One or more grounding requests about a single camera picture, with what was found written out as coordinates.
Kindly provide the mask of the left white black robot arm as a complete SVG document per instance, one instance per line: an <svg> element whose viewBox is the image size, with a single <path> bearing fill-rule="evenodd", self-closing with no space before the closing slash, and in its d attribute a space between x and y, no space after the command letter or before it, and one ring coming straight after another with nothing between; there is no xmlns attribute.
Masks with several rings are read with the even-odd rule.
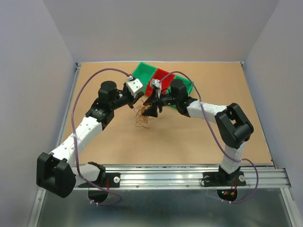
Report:
<svg viewBox="0 0 303 227"><path fill-rule="evenodd" d="M80 166L79 154L109 125L116 109L125 105L133 108L143 95L139 79L124 83L121 90L113 81L103 82L81 123L72 126L72 134L53 151L37 158L36 184L61 198L83 183L100 188L105 182L105 167L94 162Z"/></svg>

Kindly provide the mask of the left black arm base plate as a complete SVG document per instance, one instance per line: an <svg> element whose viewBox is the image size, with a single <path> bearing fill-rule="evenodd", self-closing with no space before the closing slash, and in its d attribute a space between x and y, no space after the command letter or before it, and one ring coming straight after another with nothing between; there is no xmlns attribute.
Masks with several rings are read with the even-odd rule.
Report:
<svg viewBox="0 0 303 227"><path fill-rule="evenodd" d="M107 172L105 170L100 170L99 172L86 173L83 175L90 182L102 188L109 189L120 187L121 174L119 172ZM94 186L77 176L75 187L89 188Z"/></svg>

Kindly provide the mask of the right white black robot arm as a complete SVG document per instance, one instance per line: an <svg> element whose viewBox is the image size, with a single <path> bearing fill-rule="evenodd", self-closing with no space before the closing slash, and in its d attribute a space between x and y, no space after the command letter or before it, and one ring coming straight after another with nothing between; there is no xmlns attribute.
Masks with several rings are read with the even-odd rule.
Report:
<svg viewBox="0 0 303 227"><path fill-rule="evenodd" d="M161 92L161 82L152 79L150 82L152 94L144 102L148 108L143 116L157 117L165 106L175 106L177 111L186 117L199 118L207 123L216 123L220 136L224 142L223 160L216 172L204 173L201 185L228 186L238 182L240 162L246 142L250 139L254 128L241 107L230 105L213 105L204 103L188 95L185 84L180 79L172 80L171 92Z"/></svg>

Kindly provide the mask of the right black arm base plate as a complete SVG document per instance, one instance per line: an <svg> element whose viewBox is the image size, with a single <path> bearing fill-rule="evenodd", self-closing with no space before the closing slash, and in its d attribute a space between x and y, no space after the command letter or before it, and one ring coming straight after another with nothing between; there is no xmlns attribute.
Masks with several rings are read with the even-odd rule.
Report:
<svg viewBox="0 0 303 227"><path fill-rule="evenodd" d="M230 175L223 172L203 172L202 183L204 187L246 186L242 171Z"/></svg>

